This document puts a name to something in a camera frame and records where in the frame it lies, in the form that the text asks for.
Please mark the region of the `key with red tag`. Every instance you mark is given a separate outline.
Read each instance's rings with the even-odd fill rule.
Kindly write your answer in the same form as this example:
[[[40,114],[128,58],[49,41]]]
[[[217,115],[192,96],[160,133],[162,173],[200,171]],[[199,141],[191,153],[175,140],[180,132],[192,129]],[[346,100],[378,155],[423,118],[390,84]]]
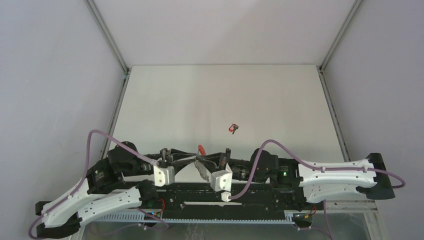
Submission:
[[[233,123],[229,128],[228,128],[228,131],[232,134],[232,135],[234,135],[235,134],[235,132],[236,132],[236,130],[239,128],[239,126],[237,125],[237,124],[235,124],[235,123]]]

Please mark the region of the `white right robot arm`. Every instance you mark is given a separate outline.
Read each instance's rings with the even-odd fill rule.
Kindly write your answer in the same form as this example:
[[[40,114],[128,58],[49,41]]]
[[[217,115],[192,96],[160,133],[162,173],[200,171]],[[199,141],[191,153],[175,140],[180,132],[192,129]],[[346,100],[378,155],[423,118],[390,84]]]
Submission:
[[[210,172],[210,186],[221,193],[224,202],[241,198],[253,183],[268,183],[272,190],[292,192],[290,201],[297,209],[343,195],[364,195],[369,200],[395,198],[379,153],[357,161],[322,163],[280,158],[261,148],[250,160],[233,159],[227,149],[198,155],[195,160]]]

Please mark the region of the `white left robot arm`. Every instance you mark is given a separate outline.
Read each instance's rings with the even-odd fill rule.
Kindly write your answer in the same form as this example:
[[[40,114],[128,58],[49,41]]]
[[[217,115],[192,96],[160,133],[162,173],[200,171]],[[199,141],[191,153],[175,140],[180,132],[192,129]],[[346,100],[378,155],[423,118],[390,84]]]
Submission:
[[[62,239],[115,211],[153,208],[160,201],[157,188],[170,185],[195,157],[196,153],[173,148],[141,155],[132,142],[118,144],[105,158],[86,167],[72,189],[56,200],[35,204],[40,223],[31,238]]]

